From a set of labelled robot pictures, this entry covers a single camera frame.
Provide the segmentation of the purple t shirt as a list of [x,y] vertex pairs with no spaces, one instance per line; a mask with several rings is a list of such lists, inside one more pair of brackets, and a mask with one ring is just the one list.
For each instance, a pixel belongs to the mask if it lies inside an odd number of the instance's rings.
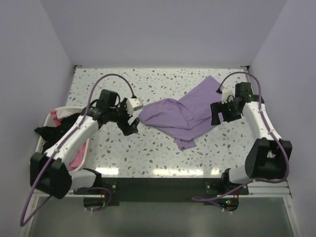
[[216,93],[219,86],[216,79],[208,76],[179,100],[166,98],[145,105],[139,119],[174,138],[180,150],[193,148],[194,139],[214,128],[210,105],[221,100]]

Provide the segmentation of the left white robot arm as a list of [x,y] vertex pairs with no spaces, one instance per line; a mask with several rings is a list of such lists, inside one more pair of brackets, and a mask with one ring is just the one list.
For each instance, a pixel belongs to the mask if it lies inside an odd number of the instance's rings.
[[92,169],[69,171],[78,150],[103,125],[114,122],[125,136],[138,132],[139,119],[129,122],[133,113],[143,108],[136,96],[117,103],[118,93],[103,89],[95,103],[88,103],[76,122],[44,153],[34,153],[30,160],[30,185],[52,197],[62,199],[70,190],[86,188],[96,194],[102,189],[101,174]]

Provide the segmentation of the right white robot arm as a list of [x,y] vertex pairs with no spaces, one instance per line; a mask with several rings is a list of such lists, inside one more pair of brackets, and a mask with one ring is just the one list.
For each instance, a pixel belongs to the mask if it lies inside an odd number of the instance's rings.
[[216,92],[221,100],[210,105],[212,126],[245,118],[254,138],[244,165],[223,174],[221,191],[231,194],[238,184],[250,181],[283,182],[289,174],[292,144],[275,131],[262,96],[254,94],[248,82],[236,84],[235,91],[218,88]]

